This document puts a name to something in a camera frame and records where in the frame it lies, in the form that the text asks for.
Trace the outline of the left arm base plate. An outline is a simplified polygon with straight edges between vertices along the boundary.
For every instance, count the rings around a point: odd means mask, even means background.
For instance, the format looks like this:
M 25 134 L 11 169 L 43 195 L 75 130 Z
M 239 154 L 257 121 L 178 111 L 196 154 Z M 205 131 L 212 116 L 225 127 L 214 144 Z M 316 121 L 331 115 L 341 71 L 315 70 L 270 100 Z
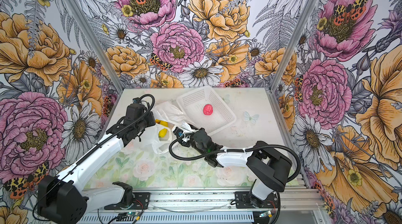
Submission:
M 151 193 L 134 192 L 133 202 L 125 206 L 123 203 L 110 204 L 104 207 L 105 210 L 146 210 L 150 203 Z

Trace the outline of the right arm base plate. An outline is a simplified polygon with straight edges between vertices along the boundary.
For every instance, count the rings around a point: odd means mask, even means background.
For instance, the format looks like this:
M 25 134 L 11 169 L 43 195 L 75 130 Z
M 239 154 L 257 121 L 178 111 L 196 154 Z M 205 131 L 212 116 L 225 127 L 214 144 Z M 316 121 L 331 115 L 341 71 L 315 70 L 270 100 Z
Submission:
M 234 193 L 234 202 L 231 203 L 237 209 L 273 209 L 278 206 L 278 195 L 274 192 L 268 195 L 265 200 L 260 200 L 255 196 L 251 195 L 250 192 L 246 191 L 236 191 Z

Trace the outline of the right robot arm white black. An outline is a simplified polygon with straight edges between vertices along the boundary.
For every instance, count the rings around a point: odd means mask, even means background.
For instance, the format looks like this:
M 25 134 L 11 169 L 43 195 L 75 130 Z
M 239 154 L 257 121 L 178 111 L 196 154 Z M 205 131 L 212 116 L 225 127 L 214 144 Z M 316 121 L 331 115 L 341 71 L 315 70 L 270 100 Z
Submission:
M 249 193 L 246 196 L 238 196 L 236 203 L 251 205 L 255 208 L 262 208 L 272 193 L 281 193 L 285 190 L 286 184 L 294 180 L 297 173 L 290 174 L 293 166 L 292 161 L 280 151 L 286 151 L 294 155 L 294 151 L 286 146 L 268 144 L 257 141 L 249 148 L 228 148 L 213 142 L 205 129 L 200 128 L 195 132 L 185 133 L 178 129 L 174 131 L 177 137 L 169 147 L 169 154 L 181 161 L 194 161 L 203 159 L 214 168 L 229 168 L 231 166 L 248 168 L 256 179 L 254 180 Z M 193 148 L 199 155 L 193 157 L 182 157 L 173 151 L 178 144 L 186 148 Z

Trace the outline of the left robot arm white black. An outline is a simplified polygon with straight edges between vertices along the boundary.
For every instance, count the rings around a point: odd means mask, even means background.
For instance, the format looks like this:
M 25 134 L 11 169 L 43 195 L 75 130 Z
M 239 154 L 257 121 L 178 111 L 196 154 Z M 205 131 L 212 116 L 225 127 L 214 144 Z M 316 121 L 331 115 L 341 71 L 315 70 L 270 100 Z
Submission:
M 33 209 L 37 217 L 57 224 L 76 224 L 88 212 L 108 205 L 129 207 L 134 202 L 132 186 L 114 182 L 111 186 L 85 190 L 92 176 L 148 127 L 156 124 L 154 103 L 140 98 L 127 107 L 126 115 L 110 127 L 83 157 L 56 176 L 45 176 L 38 186 Z

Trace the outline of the pink toy fruit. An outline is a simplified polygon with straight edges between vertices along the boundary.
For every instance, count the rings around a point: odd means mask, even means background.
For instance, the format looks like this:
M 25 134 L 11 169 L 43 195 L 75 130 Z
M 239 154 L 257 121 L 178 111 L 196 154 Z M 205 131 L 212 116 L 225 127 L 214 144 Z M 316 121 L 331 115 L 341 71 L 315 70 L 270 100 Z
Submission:
M 203 107 L 203 114 L 204 115 L 209 116 L 209 115 L 211 115 L 213 113 L 213 111 L 214 111 L 214 109 L 213 109 L 213 106 L 211 104 L 206 104 Z

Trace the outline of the white plastic bag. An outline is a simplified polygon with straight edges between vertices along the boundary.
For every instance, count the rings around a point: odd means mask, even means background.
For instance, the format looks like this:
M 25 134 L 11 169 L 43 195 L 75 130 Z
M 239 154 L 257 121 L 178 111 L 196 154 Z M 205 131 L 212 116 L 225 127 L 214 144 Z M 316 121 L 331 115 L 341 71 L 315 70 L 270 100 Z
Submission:
M 169 127 L 156 123 L 155 126 L 146 128 L 141 135 L 139 149 L 157 155 L 165 154 L 169 151 L 170 143 L 176 139 L 173 133 L 175 127 L 190 131 L 190 125 L 194 124 L 184 111 L 170 101 L 156 105 L 152 109 L 152 113 L 154 114 L 155 120 L 159 119 L 168 122 Z M 167 128 L 167 134 L 164 138 L 159 138 L 158 133 L 163 128 Z

